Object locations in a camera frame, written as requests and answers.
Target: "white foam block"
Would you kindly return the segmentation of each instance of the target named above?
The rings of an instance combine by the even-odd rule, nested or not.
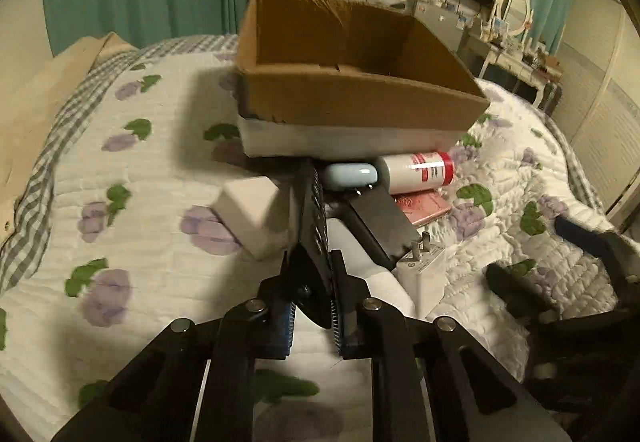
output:
[[[255,259],[279,253],[289,240],[289,191],[267,177],[227,182],[213,210]]]

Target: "floral bedspread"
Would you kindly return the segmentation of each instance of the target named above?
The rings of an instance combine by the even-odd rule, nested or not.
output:
[[[564,317],[606,311],[616,300],[606,272],[555,235],[552,219],[564,215],[601,231],[612,226],[572,194],[560,144],[538,113],[500,86],[478,84],[491,106],[450,151],[456,176],[442,194],[453,209],[428,226],[449,257],[449,285],[428,319],[455,317],[520,378],[526,331],[488,291],[482,269],[494,262],[508,267]]]
[[[65,143],[42,262],[0,297],[0,395],[34,442],[50,440],[173,319],[221,317],[279,271],[279,256],[257,263],[210,207],[224,182],[259,167],[235,126],[230,48],[196,43],[132,60]],[[566,316],[608,309],[606,276],[549,220],[610,225],[571,194],[562,152],[530,107],[480,85],[492,104],[450,151],[456,176],[443,194],[454,208],[429,226],[447,247],[449,281],[430,317],[456,317],[519,377],[525,332],[482,268],[510,266]],[[374,295],[402,308],[388,271],[366,274]],[[332,336],[302,313],[292,356],[261,362],[256,379],[257,442],[370,440],[368,362],[339,359]]]

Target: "spray can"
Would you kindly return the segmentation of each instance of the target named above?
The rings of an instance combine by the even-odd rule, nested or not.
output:
[[[392,195],[435,189],[453,180],[453,161],[442,152],[388,155],[375,166],[378,180]]]

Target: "white wardrobe door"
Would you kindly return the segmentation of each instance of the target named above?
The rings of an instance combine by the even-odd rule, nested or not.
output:
[[[566,43],[556,54],[564,68],[562,97],[553,112],[553,119],[571,142],[600,90],[604,70]]]
[[[574,0],[572,4],[557,53],[564,74],[562,98],[553,113],[569,141],[602,87],[619,24],[617,0]]]
[[[636,104],[640,105],[640,36],[626,12],[620,50],[611,78]]]
[[[640,167],[640,109],[611,80],[585,126],[574,150],[607,209]]]

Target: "pink book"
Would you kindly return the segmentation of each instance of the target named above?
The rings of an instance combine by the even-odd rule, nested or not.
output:
[[[395,195],[394,199],[404,215],[416,227],[430,223],[451,210],[451,206],[439,192],[433,190]]]

